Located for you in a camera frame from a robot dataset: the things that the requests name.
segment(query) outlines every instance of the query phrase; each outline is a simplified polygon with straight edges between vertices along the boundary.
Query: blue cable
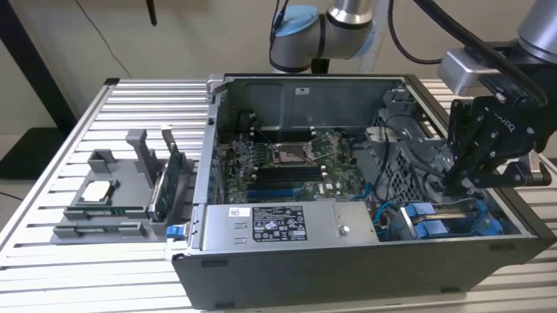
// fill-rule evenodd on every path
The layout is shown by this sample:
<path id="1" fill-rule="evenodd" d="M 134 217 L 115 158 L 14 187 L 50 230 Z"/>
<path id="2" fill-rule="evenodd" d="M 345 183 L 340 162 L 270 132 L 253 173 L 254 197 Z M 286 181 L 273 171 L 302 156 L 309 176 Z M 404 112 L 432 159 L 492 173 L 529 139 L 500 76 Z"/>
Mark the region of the blue cable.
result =
<path id="1" fill-rule="evenodd" d="M 391 201 L 388 201 L 387 203 L 384 203 L 381 206 L 380 206 L 380 208 L 377 209 L 377 214 L 376 214 L 376 218 L 374 218 L 374 224 L 377 224 L 378 223 L 378 221 L 380 221 L 380 217 L 381 217 L 381 214 L 383 214 L 383 212 L 384 212 L 384 210 L 385 210 L 385 208 L 388 207 L 388 206 L 391 206 L 392 205 L 392 202 Z"/>
<path id="2" fill-rule="evenodd" d="M 365 199 L 369 197 L 370 193 L 372 193 L 372 183 L 366 183 L 365 185 L 366 187 L 366 191 L 364 192 L 364 194 L 361 194 L 360 196 L 354 196 L 350 201 L 354 201 L 357 199 Z"/>

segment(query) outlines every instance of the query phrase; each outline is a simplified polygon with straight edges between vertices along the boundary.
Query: slotted metal surface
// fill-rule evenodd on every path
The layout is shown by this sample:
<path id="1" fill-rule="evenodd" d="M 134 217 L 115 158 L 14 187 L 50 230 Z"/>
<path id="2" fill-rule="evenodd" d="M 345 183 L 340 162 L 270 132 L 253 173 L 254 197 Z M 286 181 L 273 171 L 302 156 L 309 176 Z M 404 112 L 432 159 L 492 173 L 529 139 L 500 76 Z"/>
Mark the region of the slotted metal surface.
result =
<path id="1" fill-rule="evenodd" d="M 444 83 L 439 80 L 424 83 L 449 108 L 456 97 Z M 49 241 L 53 225 L 61 221 L 65 206 L 87 174 L 91 150 L 111 147 L 117 158 L 134 158 L 125 142 L 127 129 L 147 128 L 147 144 L 166 158 L 159 128 L 162 124 L 174 125 L 181 149 L 189 157 L 200 157 L 205 90 L 205 81 L 183 80 L 125 80 L 117 87 L 103 88 L 0 233 L 2 312 L 198 312 L 191 308 L 173 266 L 163 260 L 163 243 L 54 246 Z M 551 166 L 551 170 L 555 176 L 551 186 L 520 188 L 519 193 L 557 231 L 557 169 Z M 557 312 L 557 246 L 531 263 L 499 270 L 468 294 L 260 311 Z"/>

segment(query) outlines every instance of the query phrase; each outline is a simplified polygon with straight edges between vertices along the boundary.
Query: black cable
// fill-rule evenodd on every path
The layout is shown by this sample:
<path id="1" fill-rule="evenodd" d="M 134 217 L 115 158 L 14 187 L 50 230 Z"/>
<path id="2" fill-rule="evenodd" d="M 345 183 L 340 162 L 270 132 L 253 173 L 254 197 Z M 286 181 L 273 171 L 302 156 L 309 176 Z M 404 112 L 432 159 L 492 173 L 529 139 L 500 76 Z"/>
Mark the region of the black cable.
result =
<path id="1" fill-rule="evenodd" d="M 374 196 L 376 196 L 376 199 L 380 202 L 385 202 L 385 199 L 383 199 L 380 197 L 378 192 L 377 192 L 377 189 L 378 189 L 377 187 L 380 186 L 380 181 L 381 181 L 381 178 L 384 177 L 384 174 L 385 174 L 387 163 L 389 161 L 389 151 L 392 149 L 392 143 L 389 142 L 389 135 L 387 133 L 387 126 L 385 125 L 384 125 L 384 132 L 385 132 L 385 154 L 384 154 L 384 162 L 381 164 L 380 174 L 377 175 L 377 178 L 376 178 L 376 181 L 374 181 Z"/>
<path id="2" fill-rule="evenodd" d="M 272 59 L 272 50 L 273 50 L 273 45 L 276 43 L 276 37 L 277 37 L 277 31 L 281 27 L 284 18 L 285 18 L 285 12 L 286 12 L 286 6 L 289 5 L 289 0 L 285 1 L 285 4 L 282 6 L 282 9 L 280 11 L 280 4 L 281 4 L 281 0 L 277 0 L 276 3 L 276 11 L 273 14 L 273 20 L 272 20 L 272 33 L 269 35 L 269 41 L 270 41 L 270 45 L 269 45 L 269 62 L 273 64 L 273 59 Z"/>
<path id="3" fill-rule="evenodd" d="M 117 60 L 118 64 L 121 64 L 121 67 L 122 67 L 122 69 L 125 70 L 126 74 L 129 74 L 129 77 L 130 77 L 130 78 L 133 78 L 133 77 L 131 77 L 131 74 L 130 74 L 129 69 L 127 69 L 127 68 L 125 67 L 125 65 L 122 64 L 122 62 L 121 62 L 119 58 L 114 55 L 114 51 L 113 51 L 111 45 L 109 44 L 109 41 L 106 41 L 106 38 L 105 38 L 105 36 L 103 36 L 103 33 L 102 33 L 102 31 L 99 30 L 99 28 L 97 27 L 97 25 L 95 25 L 95 23 L 94 23 L 93 19 L 89 17 L 89 14 L 87 14 L 86 10 L 85 10 L 85 8 L 83 8 L 82 4 L 79 3 L 79 0 L 75 0 L 75 2 L 77 2 L 77 4 L 78 4 L 78 7 L 79 7 L 79 9 L 82 10 L 82 12 L 83 12 L 83 14 L 85 14 L 85 16 L 86 16 L 87 20 L 89 20 L 89 22 L 91 23 L 91 25 L 94 26 L 94 28 L 95 28 L 95 30 L 97 30 L 97 32 L 98 32 L 98 34 L 99 34 L 99 36 L 102 37 L 102 39 L 103 39 L 103 41 L 105 41 L 105 44 L 106 44 L 106 47 L 109 48 L 109 51 L 111 52 L 113 58 Z"/>
<path id="4" fill-rule="evenodd" d="M 393 10 L 395 10 L 395 0 L 389 0 L 389 10 L 388 10 L 387 20 L 388 20 L 388 24 L 389 24 L 389 32 L 392 33 L 393 42 L 395 42 L 395 45 L 396 45 L 399 51 L 403 53 L 405 58 L 409 59 L 411 61 L 413 61 L 415 63 L 423 64 L 423 65 L 440 64 L 443 59 L 435 59 L 435 60 L 419 59 L 403 47 L 403 43 L 401 43 L 401 41 L 397 37 L 397 33 L 395 31 Z"/>
<path id="5" fill-rule="evenodd" d="M 15 196 L 14 194 L 7 194 L 6 192 L 2 192 L 2 191 L 0 191 L 0 194 L 4 195 L 6 197 L 11 197 L 11 198 L 14 198 L 19 201 L 25 200 L 23 198 L 21 198 L 19 196 Z"/>
<path id="6" fill-rule="evenodd" d="M 465 47 L 476 50 L 489 66 L 503 73 L 540 105 L 545 106 L 548 104 L 548 95 L 521 69 L 447 14 L 433 0 L 415 0 L 415 3 L 456 40 Z"/>

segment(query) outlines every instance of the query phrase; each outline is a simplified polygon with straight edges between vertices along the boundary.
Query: cable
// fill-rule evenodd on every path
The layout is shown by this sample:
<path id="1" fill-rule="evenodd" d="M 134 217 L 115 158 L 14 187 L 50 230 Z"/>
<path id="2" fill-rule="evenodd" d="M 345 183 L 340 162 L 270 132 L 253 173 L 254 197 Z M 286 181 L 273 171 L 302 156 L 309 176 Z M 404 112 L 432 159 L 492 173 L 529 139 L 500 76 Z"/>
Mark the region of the cable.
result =
<path id="1" fill-rule="evenodd" d="M 129 77 L 130 77 L 130 78 L 133 78 L 133 77 L 131 77 L 131 74 L 130 74 L 129 69 L 127 69 L 127 68 L 125 67 L 125 65 L 122 64 L 122 62 L 121 62 L 119 58 L 114 55 L 114 51 L 113 51 L 111 45 L 109 44 L 109 41 L 106 41 L 106 38 L 105 38 L 105 36 L 103 36 L 103 33 L 102 33 L 102 31 L 99 30 L 99 28 L 97 27 L 97 25 L 95 25 L 95 23 L 94 23 L 93 19 L 89 17 L 89 14 L 87 14 L 86 10 L 85 10 L 85 8 L 83 8 L 82 4 L 79 3 L 79 0 L 75 0 L 75 2 L 77 2 L 77 4 L 78 4 L 78 7 L 79 7 L 79 9 L 82 10 L 82 12 L 83 12 L 83 14 L 85 14 L 85 16 L 86 16 L 87 20 L 89 20 L 89 22 L 91 23 L 91 25 L 94 26 L 94 28 L 95 28 L 95 30 L 97 30 L 97 32 L 98 32 L 98 34 L 99 34 L 99 36 L 102 37 L 102 39 L 103 39 L 103 41 L 105 41 L 105 44 L 106 44 L 106 47 L 109 48 L 109 51 L 110 51 L 110 53 L 111 53 L 111 55 L 113 55 L 113 58 L 117 60 L 118 64 L 121 64 L 121 67 L 122 67 L 122 69 L 125 70 L 126 74 L 129 74 Z"/>
<path id="2" fill-rule="evenodd" d="M 366 189 L 364 191 L 364 194 L 361 194 L 360 196 L 354 196 L 352 198 L 352 201 L 357 200 L 357 199 L 366 199 L 369 197 L 369 194 L 372 193 L 372 184 L 366 183 Z"/>
<path id="3" fill-rule="evenodd" d="M 289 5 L 289 0 L 285 1 L 285 4 L 282 6 L 282 9 L 280 11 L 280 4 L 281 4 L 281 0 L 277 0 L 276 3 L 276 11 L 273 14 L 273 20 L 272 20 L 272 33 L 269 35 L 269 41 L 270 41 L 270 45 L 269 45 L 269 62 L 273 64 L 273 59 L 272 59 L 272 50 L 273 50 L 273 45 L 276 43 L 276 37 L 277 37 L 277 31 L 281 27 L 284 18 L 285 18 L 285 12 L 286 12 L 286 6 Z"/>
<path id="4" fill-rule="evenodd" d="M 380 195 L 377 193 L 377 189 L 378 189 L 377 187 L 378 187 L 378 184 L 380 184 L 380 180 L 381 180 L 381 178 L 384 177 L 384 174 L 385 174 L 387 163 L 389 161 L 389 151 L 392 149 L 392 143 L 389 142 L 389 135 L 387 133 L 385 125 L 384 125 L 384 132 L 385 132 L 385 155 L 384 155 L 384 162 L 381 164 L 380 174 L 377 175 L 377 178 L 376 178 L 376 181 L 374 181 L 374 196 L 376 196 L 376 199 L 380 202 L 385 202 L 385 199 L 380 197 Z"/>
<path id="5" fill-rule="evenodd" d="M 405 58 L 409 59 L 411 61 L 413 61 L 415 63 L 423 64 L 423 65 L 440 64 L 443 59 L 435 59 L 435 60 L 419 59 L 403 47 L 403 43 L 401 43 L 401 41 L 397 37 L 397 33 L 395 31 L 393 10 L 395 10 L 395 0 L 389 0 L 389 11 L 388 11 L 387 20 L 388 20 L 388 24 L 389 24 L 389 32 L 392 33 L 393 42 L 395 42 L 395 45 L 396 45 L 399 51 L 403 53 Z"/>
<path id="6" fill-rule="evenodd" d="M 455 204 L 460 204 L 460 203 L 467 202 L 467 201 L 479 201 L 479 199 L 476 199 L 473 197 L 468 197 L 468 198 L 456 200 L 453 202 L 444 202 L 444 203 L 436 202 L 436 203 L 432 203 L 432 205 L 433 206 L 439 206 L 439 205 L 455 205 Z"/>
<path id="7" fill-rule="evenodd" d="M 521 69 L 447 14 L 433 0 L 415 0 L 415 3 L 456 40 L 465 47 L 476 50 L 489 66 L 503 73 L 540 105 L 545 106 L 548 95 Z"/>
<path id="8" fill-rule="evenodd" d="M 392 202 L 391 202 L 391 201 L 388 201 L 388 202 L 385 202 L 385 203 L 381 205 L 381 207 L 377 209 L 377 213 L 376 213 L 376 217 L 374 217 L 374 224 L 377 224 L 377 223 L 378 223 L 380 218 L 381 218 L 381 214 L 383 214 L 383 212 L 384 212 L 385 208 L 387 208 L 388 206 L 391 206 L 391 205 L 392 205 Z"/>
<path id="9" fill-rule="evenodd" d="M 25 200 L 23 198 L 21 198 L 19 196 L 15 196 L 14 194 L 7 194 L 6 192 L 2 192 L 2 191 L 0 191 L 0 194 L 4 195 L 6 197 L 11 197 L 11 198 L 14 198 L 19 201 Z"/>

